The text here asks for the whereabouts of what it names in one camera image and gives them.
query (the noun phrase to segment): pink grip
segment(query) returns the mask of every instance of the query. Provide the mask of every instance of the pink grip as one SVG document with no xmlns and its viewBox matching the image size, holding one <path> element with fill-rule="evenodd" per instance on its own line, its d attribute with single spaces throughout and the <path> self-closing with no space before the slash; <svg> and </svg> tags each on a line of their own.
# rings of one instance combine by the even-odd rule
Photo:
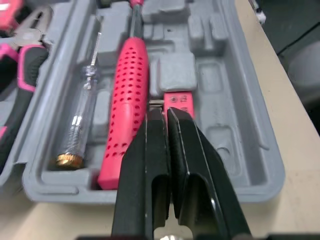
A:
<svg viewBox="0 0 320 240">
<path fill-rule="evenodd" d="M 28 50 L 32 49 L 32 48 L 43 48 L 44 49 L 45 47 L 42 45 L 33 44 L 33 45 L 24 46 L 23 48 L 21 48 L 19 62 L 18 62 L 17 84 L 20 89 L 23 89 L 25 91 L 33 93 L 36 90 L 36 87 L 28 84 L 25 80 L 26 54 L 27 54 Z"/>
<path fill-rule="evenodd" d="M 148 75 L 145 43 L 131 37 L 124 43 L 115 70 L 109 133 L 98 177 L 103 190 L 118 188 L 122 158 L 146 114 Z"/>
<path fill-rule="evenodd" d="M 7 127 L 6 126 L 1 126 L 0 127 L 0 139 L 2 138 L 2 136 L 5 134 L 7 130 Z"/>
<path fill-rule="evenodd" d="M 130 5 L 132 8 L 134 7 L 134 5 L 137 5 L 137 4 L 142 6 L 144 4 L 144 1 L 145 0 L 130 0 Z"/>
<path fill-rule="evenodd" d="M 164 94 L 164 115 L 167 118 L 168 108 L 185 111 L 195 118 L 194 100 L 191 91 L 166 92 Z"/>
<path fill-rule="evenodd" d="M 23 7 L 23 0 L 2 0 L 0 4 L 8 4 L 5 10 L 0 10 L 0 30 L 16 29 L 19 24 L 15 19 L 15 15 Z"/>
<path fill-rule="evenodd" d="M 3 57 L 8 56 L 11 59 L 18 62 L 19 59 L 19 53 L 17 53 L 9 44 L 3 43 L 0 45 L 0 60 L 2 60 Z"/>
</svg>

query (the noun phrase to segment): tool kit case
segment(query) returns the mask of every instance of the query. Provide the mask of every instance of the tool kit case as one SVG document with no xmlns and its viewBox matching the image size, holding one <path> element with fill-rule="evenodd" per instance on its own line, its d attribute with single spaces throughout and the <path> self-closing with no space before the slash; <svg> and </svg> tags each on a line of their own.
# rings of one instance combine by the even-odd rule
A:
<svg viewBox="0 0 320 240">
<path fill-rule="evenodd" d="M 127 1 L 106 8 L 94 0 L 27 2 L 33 9 L 49 4 L 53 10 L 44 37 L 49 56 L 0 175 L 1 196 L 23 188 L 36 202 L 114 204 L 117 191 L 102 190 L 97 179 L 131 6 Z M 162 100 L 165 92 L 192 92 L 194 120 L 221 156 L 239 201 L 275 197 L 284 184 L 284 166 L 234 0 L 145 0 L 141 14 L 148 99 Z M 84 166 L 62 170 L 56 158 L 99 31 L 97 98 Z M 1 44 L 9 41 L 0 38 Z M 0 95 L 0 126 L 13 107 L 15 86 L 11 83 Z"/>
</svg>

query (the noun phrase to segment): voltage tester screwdriver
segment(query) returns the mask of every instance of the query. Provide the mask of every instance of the voltage tester screwdriver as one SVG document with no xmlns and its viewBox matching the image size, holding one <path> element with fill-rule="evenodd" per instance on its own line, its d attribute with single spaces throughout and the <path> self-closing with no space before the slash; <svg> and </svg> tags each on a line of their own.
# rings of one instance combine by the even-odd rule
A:
<svg viewBox="0 0 320 240">
<path fill-rule="evenodd" d="M 96 61 L 101 32 L 98 33 L 91 64 L 84 68 L 85 82 L 76 102 L 75 113 L 64 135 L 56 165 L 66 169 L 83 167 L 86 145 L 97 99 Z"/>
<path fill-rule="evenodd" d="M 98 177 L 103 190 L 118 188 L 122 158 L 145 117 L 148 54 L 143 36 L 143 0 L 131 0 L 132 19 L 115 69 L 107 145 Z"/>
</svg>

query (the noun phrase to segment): beige table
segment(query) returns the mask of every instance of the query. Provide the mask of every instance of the beige table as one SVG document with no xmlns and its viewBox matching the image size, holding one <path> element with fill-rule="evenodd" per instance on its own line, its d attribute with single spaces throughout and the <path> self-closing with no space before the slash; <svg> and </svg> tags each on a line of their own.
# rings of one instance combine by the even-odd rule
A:
<svg viewBox="0 0 320 240">
<path fill-rule="evenodd" d="M 243 211 L 255 236 L 269 232 L 320 232 L 320 138 L 300 103 L 247 0 L 237 11 L 286 170 L 279 197 Z M 32 204 L 21 194 L 0 207 L 0 239 L 72 240 L 83 234 L 107 235 L 112 206 Z M 166 232 L 188 236 L 171 217 Z M 156 236 L 164 230 L 157 229 Z"/>
</svg>

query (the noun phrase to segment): black grip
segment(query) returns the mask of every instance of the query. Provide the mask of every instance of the black grip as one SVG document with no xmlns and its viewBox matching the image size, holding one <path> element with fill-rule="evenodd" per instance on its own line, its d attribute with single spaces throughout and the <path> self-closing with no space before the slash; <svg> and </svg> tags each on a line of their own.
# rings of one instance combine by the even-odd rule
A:
<svg viewBox="0 0 320 240">
<path fill-rule="evenodd" d="M 5 55 L 0 61 L 0 93 L 12 82 L 17 73 L 17 62 Z"/>
<path fill-rule="evenodd" d="M 44 47 L 28 48 L 20 58 L 23 59 L 23 78 L 26 84 L 35 87 L 39 75 L 39 68 L 48 58 L 49 52 Z"/>
<path fill-rule="evenodd" d="M 24 82 L 35 87 L 39 75 L 39 68 L 48 57 L 48 51 L 43 47 L 28 48 L 20 57 L 19 63 L 23 63 Z M 24 120 L 30 101 L 34 95 L 33 91 L 18 88 L 12 111 L 5 122 L 6 130 L 0 138 L 0 173 L 6 164 L 11 148 L 15 142 L 19 128 Z"/>
<path fill-rule="evenodd" d="M 6 130 L 0 138 L 0 173 L 2 173 L 5 167 L 33 95 L 34 93 L 31 91 L 26 91 L 21 88 L 18 89 L 12 111 L 4 125 Z"/>
</svg>

